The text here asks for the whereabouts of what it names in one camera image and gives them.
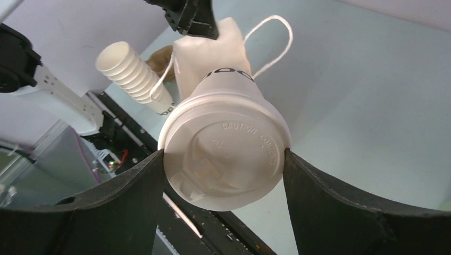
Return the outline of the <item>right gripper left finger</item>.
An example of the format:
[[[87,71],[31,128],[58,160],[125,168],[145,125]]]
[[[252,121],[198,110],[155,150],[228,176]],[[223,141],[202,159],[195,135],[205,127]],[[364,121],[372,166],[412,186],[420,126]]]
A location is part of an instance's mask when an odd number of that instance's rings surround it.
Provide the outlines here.
[[[55,205],[1,209],[1,254],[151,254],[163,151]]]

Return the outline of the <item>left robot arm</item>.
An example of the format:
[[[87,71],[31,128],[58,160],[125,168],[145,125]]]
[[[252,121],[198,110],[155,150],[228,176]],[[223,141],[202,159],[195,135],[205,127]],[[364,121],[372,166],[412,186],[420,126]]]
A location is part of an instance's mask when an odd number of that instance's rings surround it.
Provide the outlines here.
[[[172,30],[181,35],[218,39],[211,1],[153,1],[153,5],[164,10]],[[107,46],[95,62],[96,68],[132,99],[163,116],[176,106],[163,84],[172,65],[157,75],[125,41]],[[58,80],[31,42],[5,24],[1,24],[1,93],[37,104],[83,137],[107,127],[102,110],[88,96],[78,96]]]

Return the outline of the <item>stack of white paper cups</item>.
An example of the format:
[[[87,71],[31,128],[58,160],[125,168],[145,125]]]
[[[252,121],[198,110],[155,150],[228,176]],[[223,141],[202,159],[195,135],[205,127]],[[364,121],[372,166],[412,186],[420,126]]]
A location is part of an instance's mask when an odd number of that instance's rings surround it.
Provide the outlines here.
[[[167,116],[175,108],[163,83],[169,69],[162,77],[158,76],[127,42],[115,42],[104,48],[97,56],[95,67],[134,101],[156,114]]]

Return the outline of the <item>single white paper cup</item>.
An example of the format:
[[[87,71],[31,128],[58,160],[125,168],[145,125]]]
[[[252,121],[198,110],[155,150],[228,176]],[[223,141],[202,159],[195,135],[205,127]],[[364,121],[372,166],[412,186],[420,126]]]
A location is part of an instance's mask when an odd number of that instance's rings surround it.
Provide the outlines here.
[[[270,105],[248,73],[229,67],[208,73],[183,103],[212,104],[214,106],[223,104]]]

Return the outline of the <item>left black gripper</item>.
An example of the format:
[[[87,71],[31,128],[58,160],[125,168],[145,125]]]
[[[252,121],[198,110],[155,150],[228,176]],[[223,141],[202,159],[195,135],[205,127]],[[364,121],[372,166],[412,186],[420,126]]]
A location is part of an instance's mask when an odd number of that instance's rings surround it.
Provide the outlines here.
[[[161,7],[173,31],[183,36],[212,40],[219,38],[219,30],[211,0],[145,0]]]

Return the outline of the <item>brown paper bag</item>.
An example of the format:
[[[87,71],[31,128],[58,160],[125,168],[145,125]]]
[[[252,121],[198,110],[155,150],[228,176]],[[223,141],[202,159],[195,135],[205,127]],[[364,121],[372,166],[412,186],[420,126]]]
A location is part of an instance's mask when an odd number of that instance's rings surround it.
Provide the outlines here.
[[[256,30],[271,20],[278,20],[286,27],[289,37],[287,45],[278,57],[252,73],[245,43]],[[278,63],[288,53],[293,43],[292,27],[279,15],[268,16],[245,36],[231,17],[219,21],[217,25],[219,30],[217,40],[184,36],[172,44],[173,52],[167,67],[169,72],[163,81],[176,81],[181,100],[193,93],[203,77],[221,67],[243,70],[252,78],[256,78]]]

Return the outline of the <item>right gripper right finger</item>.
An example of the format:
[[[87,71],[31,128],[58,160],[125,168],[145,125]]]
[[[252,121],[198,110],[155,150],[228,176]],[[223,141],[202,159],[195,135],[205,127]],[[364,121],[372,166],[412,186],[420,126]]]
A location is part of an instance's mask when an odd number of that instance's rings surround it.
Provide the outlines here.
[[[450,212],[379,197],[285,150],[283,183],[299,254],[450,254]]]

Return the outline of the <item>white plastic cup lid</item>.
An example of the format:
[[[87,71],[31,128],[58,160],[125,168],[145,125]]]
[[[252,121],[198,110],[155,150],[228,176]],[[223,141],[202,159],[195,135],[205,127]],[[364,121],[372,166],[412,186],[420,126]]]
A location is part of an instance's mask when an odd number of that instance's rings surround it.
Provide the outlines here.
[[[165,121],[158,146],[193,174],[201,163],[222,174],[220,181],[237,191],[219,195],[219,185],[200,202],[235,210],[271,192],[282,178],[285,149],[291,137],[287,123],[270,104],[194,105],[183,102]]]

